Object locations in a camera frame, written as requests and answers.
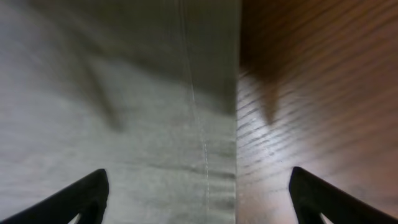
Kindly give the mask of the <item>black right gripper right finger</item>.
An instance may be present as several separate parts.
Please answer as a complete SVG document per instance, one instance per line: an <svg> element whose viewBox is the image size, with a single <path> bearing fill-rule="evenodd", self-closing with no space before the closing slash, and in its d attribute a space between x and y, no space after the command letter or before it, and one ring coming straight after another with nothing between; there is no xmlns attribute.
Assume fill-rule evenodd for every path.
<svg viewBox="0 0 398 224"><path fill-rule="evenodd" d="M397 224L397 219L352 197L309 171L294 167L289 193L299 224Z"/></svg>

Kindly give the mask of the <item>light khaki shorts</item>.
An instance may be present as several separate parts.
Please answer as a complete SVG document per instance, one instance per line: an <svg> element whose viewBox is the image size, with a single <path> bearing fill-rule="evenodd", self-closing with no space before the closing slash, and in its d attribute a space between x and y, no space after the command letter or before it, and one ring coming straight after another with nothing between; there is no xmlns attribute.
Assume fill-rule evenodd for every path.
<svg viewBox="0 0 398 224"><path fill-rule="evenodd" d="M105 169L105 223L234 223L240 12L2 1L1 218Z"/></svg>

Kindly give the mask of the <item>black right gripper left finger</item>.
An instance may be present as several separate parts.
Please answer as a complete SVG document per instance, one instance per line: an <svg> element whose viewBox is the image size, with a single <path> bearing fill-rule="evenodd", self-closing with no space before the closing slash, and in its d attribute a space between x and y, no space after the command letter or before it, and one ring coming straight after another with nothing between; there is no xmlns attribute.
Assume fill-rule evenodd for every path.
<svg viewBox="0 0 398 224"><path fill-rule="evenodd" d="M109 182L98 169L45 200L1 221L2 224L101 224L107 207Z"/></svg>

